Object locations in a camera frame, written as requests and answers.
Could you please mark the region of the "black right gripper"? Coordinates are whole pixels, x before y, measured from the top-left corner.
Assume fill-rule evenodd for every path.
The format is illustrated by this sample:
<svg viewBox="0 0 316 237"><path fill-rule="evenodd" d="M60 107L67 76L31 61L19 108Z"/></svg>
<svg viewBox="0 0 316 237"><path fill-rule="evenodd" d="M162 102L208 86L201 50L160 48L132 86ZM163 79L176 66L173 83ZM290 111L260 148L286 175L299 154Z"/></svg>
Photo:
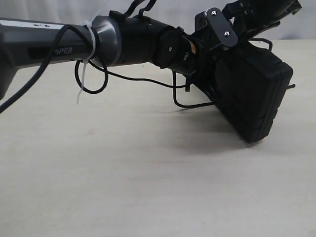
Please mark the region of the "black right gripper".
<svg viewBox="0 0 316 237"><path fill-rule="evenodd" d="M279 26L283 18L300 9L297 0L237 0L226 4L222 13L234 19L233 31L240 41L246 41Z"/></svg>

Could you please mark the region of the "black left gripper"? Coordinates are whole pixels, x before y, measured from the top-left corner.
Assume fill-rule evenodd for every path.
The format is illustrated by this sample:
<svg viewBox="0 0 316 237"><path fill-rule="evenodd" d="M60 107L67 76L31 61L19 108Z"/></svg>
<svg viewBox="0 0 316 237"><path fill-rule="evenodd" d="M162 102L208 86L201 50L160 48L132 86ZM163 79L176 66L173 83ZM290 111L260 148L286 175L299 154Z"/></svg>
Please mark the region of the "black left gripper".
<svg viewBox="0 0 316 237"><path fill-rule="evenodd" d="M190 90L195 84L204 90L203 83L213 73L215 60L209 50L207 36L209 35L207 20L204 12L195 18L196 31L188 35L180 27L170 31L170 69L173 73L173 92L178 88Z"/></svg>

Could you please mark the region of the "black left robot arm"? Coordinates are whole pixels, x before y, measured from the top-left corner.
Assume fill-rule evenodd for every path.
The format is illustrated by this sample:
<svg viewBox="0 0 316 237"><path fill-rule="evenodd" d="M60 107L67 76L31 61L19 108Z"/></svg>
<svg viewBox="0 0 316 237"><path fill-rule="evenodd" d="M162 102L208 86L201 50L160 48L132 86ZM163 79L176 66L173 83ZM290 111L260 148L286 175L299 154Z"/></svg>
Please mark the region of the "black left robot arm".
<svg viewBox="0 0 316 237"><path fill-rule="evenodd" d="M219 100L214 84L210 43L214 28L209 11L202 14L206 25L198 32L186 34L144 15L154 1L139 10L135 0L125 13L110 11L82 25L1 18L0 20L0 95L4 97L18 70L37 67L35 74L13 96L4 101L5 111L40 79L50 64L75 62L75 78L81 91L99 94L109 81L109 68L152 63L181 74L189 90L192 85L208 98Z"/></svg>

